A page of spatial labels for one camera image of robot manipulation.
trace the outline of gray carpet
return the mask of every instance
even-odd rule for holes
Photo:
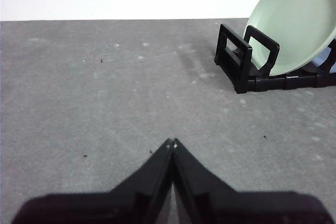
[[[213,58],[220,23],[246,21],[2,22],[2,223],[112,189],[168,137],[237,190],[313,194],[336,217],[336,88],[237,95]]]

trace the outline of dish rack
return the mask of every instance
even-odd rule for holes
[[[270,51],[267,62],[259,70],[251,61],[252,46],[248,44],[251,37]],[[227,47],[228,39],[237,47],[236,50]],[[270,76],[269,73],[277,60],[280,45],[253,26],[246,28],[244,39],[242,39],[228,26],[221,24],[215,63],[230,78],[238,94],[274,89],[322,88],[336,86],[336,73],[330,73],[330,69],[336,62],[336,39],[330,43],[329,48],[331,52],[328,58],[319,67],[310,62],[290,73]]]

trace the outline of ceramic plate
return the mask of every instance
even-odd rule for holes
[[[270,75],[284,74],[311,62],[336,36],[336,0],[260,0],[247,25],[280,44]],[[249,44],[259,69],[269,50],[253,38]]]

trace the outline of black dish rack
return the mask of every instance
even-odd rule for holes
[[[252,46],[248,44],[251,37],[270,50],[267,62],[259,70],[251,61]],[[228,39],[237,47],[236,50],[232,51],[227,47]],[[253,26],[246,28],[244,39],[242,39],[228,26],[221,24],[215,63],[230,78],[237,93],[307,87],[322,88],[336,86],[336,73],[330,73],[330,69],[336,62],[336,39],[330,43],[329,48],[331,52],[328,58],[319,67],[310,62],[290,73],[269,76],[277,60],[280,45]]]

